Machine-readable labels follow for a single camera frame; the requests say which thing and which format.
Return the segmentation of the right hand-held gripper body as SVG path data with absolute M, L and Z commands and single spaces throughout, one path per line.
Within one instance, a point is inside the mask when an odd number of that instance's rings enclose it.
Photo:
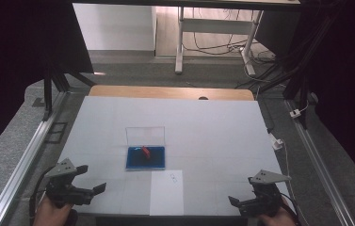
M 286 175 L 264 169 L 252 177 L 255 181 L 252 187 L 255 198 L 240 202 L 238 210 L 241 216 L 246 218 L 254 218 L 259 215 L 274 217 L 283 204 L 281 192 L 276 184 L 288 182 L 291 179 Z

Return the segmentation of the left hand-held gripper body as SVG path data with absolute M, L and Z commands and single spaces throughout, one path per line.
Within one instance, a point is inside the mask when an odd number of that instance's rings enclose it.
M 92 189 L 73 185 L 73 179 L 77 176 L 76 168 L 69 158 L 65 158 L 44 175 L 45 178 L 49 179 L 46 186 L 46 195 L 58 208 L 67 203 L 74 205 L 90 204 L 95 196 Z

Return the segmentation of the clear box with blue pad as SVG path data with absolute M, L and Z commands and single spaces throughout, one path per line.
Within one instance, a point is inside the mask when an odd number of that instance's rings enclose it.
M 165 128 L 127 127 L 127 170 L 163 170 L 166 167 Z

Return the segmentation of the person's right hand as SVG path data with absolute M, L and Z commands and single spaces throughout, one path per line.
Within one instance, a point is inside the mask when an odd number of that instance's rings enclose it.
M 259 215 L 257 217 L 265 226 L 296 226 L 291 213 L 284 207 L 281 207 L 274 217 L 268 215 Z

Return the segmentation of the person's left hand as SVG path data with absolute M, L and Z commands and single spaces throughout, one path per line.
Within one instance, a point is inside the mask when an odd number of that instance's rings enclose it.
M 73 206 L 65 204 L 57 208 L 53 202 L 45 196 L 37 209 L 33 226 L 64 226 Z

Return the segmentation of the white paper sheet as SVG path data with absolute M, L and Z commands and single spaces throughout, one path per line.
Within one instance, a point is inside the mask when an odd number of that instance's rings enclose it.
M 184 214 L 184 182 L 181 170 L 153 171 L 150 215 L 182 216 Z

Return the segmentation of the large white table cover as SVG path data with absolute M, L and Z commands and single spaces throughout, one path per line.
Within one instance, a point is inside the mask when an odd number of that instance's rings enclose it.
M 126 128 L 155 126 L 165 128 L 163 170 L 183 172 L 183 216 L 236 216 L 228 197 L 251 199 L 248 177 L 281 170 L 255 101 L 88 96 L 61 155 L 89 166 L 76 186 L 106 190 L 79 212 L 150 216 L 152 171 L 126 169 Z

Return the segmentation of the black metal stand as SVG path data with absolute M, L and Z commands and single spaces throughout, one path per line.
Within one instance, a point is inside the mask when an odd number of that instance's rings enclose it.
M 282 67 L 282 75 L 264 82 L 257 90 L 263 93 L 288 81 L 282 93 L 285 100 L 292 100 L 299 94 L 299 109 L 303 113 L 299 116 L 299 123 L 307 128 L 306 109 L 308 107 L 308 79 L 310 62 L 315 58 L 315 52 L 323 41 L 339 8 L 345 0 L 299 0 L 301 7 L 282 9 L 286 13 L 300 13 L 299 26 L 294 34 L 298 44 L 286 56 L 275 61 L 276 66 Z
M 71 88 L 66 74 L 71 75 L 83 84 L 92 88 L 96 83 L 86 78 L 82 73 L 72 70 L 65 65 L 48 66 L 44 74 L 44 116 L 43 120 L 48 121 L 53 114 L 52 85 L 56 86 L 59 92 L 68 92 Z

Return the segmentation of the wooden table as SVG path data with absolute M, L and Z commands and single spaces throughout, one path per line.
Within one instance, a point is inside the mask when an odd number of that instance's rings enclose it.
M 89 91 L 89 96 L 228 101 L 254 100 L 252 92 L 248 89 L 205 89 L 106 85 L 93 86 Z

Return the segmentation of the black curtain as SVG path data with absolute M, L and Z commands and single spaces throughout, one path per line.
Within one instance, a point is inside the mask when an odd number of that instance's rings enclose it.
M 28 86 L 67 71 L 93 71 L 73 0 L 0 0 L 0 135 Z
M 355 0 L 345 0 L 309 67 L 315 112 L 355 163 Z

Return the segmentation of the aluminium rail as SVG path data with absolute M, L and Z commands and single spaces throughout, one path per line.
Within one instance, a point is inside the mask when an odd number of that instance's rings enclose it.
M 355 226 L 354 217 L 351 215 L 347 204 L 339 191 L 337 185 L 332 180 L 330 172 L 322 159 L 317 147 L 307 129 L 305 129 L 298 119 L 292 119 L 299 137 L 306 149 L 307 154 L 315 168 L 317 177 L 324 188 L 324 191 L 330 201 L 331 207 L 337 216 L 341 226 Z
M 32 166 L 40 146 L 48 134 L 59 109 L 64 102 L 67 93 L 61 91 L 55 98 L 53 103 L 53 111 L 47 120 L 41 121 L 35 134 L 28 143 L 20 161 L 16 165 L 14 171 L 10 174 L 9 179 L 0 194 L 0 224 L 4 221 L 14 198 L 16 197 L 20 185 L 23 183 L 26 174 Z

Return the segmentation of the white metal desk frame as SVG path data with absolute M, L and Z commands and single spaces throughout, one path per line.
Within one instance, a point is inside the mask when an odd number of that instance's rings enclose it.
M 217 20 L 186 18 L 185 8 L 178 7 L 178 40 L 175 60 L 175 73 L 183 72 L 183 36 L 184 33 L 205 33 L 205 34 L 227 34 L 246 35 L 247 41 L 243 47 L 238 49 L 244 61 L 244 67 L 248 75 L 255 75 L 255 70 L 250 61 L 250 50 L 255 34 L 263 15 L 262 10 L 258 10 L 251 21 L 239 20 Z

